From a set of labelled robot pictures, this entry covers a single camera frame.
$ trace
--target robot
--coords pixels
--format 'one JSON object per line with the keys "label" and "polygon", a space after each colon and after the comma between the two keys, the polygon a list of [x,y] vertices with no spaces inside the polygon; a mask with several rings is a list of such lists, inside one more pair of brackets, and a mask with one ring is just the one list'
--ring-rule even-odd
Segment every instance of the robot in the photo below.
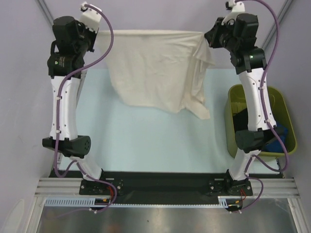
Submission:
{"label": "robot", "polygon": [[[245,92],[248,130],[236,132],[239,149],[233,165],[224,174],[225,191],[230,190],[232,194],[232,190],[235,190],[233,195],[239,196],[241,187],[250,186],[247,169],[254,161],[254,155],[258,155],[263,145],[275,137],[276,133],[281,135],[282,129],[276,126],[269,103],[265,54],[255,46],[258,18],[245,13],[241,1],[231,0],[226,3],[226,8],[231,12],[226,17],[219,17],[213,28],[205,33],[205,38],[211,48],[225,48],[230,52],[231,63]],[[96,10],[101,11],[93,5],[83,3],[80,20],[60,17],[54,21],[52,29],[56,40],[52,42],[48,60],[53,87],[53,121],[50,136],[42,140],[42,145],[55,151],[55,154],[60,152],[72,161],[77,161],[84,174],[87,174],[84,178],[91,182],[100,179],[103,171],[87,156],[91,146],[90,137],[78,135],[76,128],[76,98],[81,72],[65,82],[64,77],[84,67],[85,53],[94,51],[101,20]]]}

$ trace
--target beige cloth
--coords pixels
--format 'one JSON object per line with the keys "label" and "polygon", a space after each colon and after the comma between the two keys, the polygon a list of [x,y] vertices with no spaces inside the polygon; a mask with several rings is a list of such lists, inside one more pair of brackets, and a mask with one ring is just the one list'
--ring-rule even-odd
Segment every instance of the beige cloth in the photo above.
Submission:
{"label": "beige cloth", "polygon": [[[116,30],[114,36],[105,61],[111,83],[126,104],[173,113],[186,108],[209,119],[203,80],[214,62],[203,33]],[[96,42],[105,52],[110,32],[99,32]]]}

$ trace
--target reflective metal surface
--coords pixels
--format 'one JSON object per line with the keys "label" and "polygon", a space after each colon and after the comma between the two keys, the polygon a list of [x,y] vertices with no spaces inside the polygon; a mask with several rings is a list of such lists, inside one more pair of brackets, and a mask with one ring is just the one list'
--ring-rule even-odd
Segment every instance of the reflective metal surface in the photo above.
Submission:
{"label": "reflective metal surface", "polygon": [[110,208],[93,214],[45,207],[37,233],[296,233],[287,199],[260,200],[243,211],[198,208]]}

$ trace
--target table surface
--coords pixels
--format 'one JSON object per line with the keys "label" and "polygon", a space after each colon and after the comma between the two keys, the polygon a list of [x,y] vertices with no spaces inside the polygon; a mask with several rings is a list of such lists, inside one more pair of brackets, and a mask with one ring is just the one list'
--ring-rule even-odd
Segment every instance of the table surface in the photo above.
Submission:
{"label": "table surface", "polygon": [[[209,120],[187,110],[178,114],[125,105],[106,69],[87,72],[77,106],[79,135],[91,137],[97,164],[106,171],[223,173],[233,158],[227,151],[224,111],[234,69],[209,69],[204,81]],[[60,169],[70,160],[63,158]],[[268,162],[278,168],[276,160]],[[275,174],[255,161],[251,173]]]}

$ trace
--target yellow-green bin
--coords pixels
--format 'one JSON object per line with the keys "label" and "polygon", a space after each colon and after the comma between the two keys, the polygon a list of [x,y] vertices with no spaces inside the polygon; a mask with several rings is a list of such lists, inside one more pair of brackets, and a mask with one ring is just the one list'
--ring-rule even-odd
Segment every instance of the yellow-green bin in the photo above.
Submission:
{"label": "yellow-green bin", "polygon": [[[275,120],[288,129],[288,134],[285,139],[285,146],[287,148],[288,154],[293,154],[297,149],[297,141],[284,98],[278,90],[270,86],[268,87],[268,94]],[[225,130],[227,136],[228,152],[233,158],[236,156],[238,150],[237,144],[235,142],[233,116],[245,108],[246,100],[242,85],[239,84],[231,87],[228,92],[228,101],[225,106]],[[284,153],[262,151],[259,156],[264,156],[266,160],[269,160],[269,157],[271,159],[275,157],[281,157],[284,156]]]}

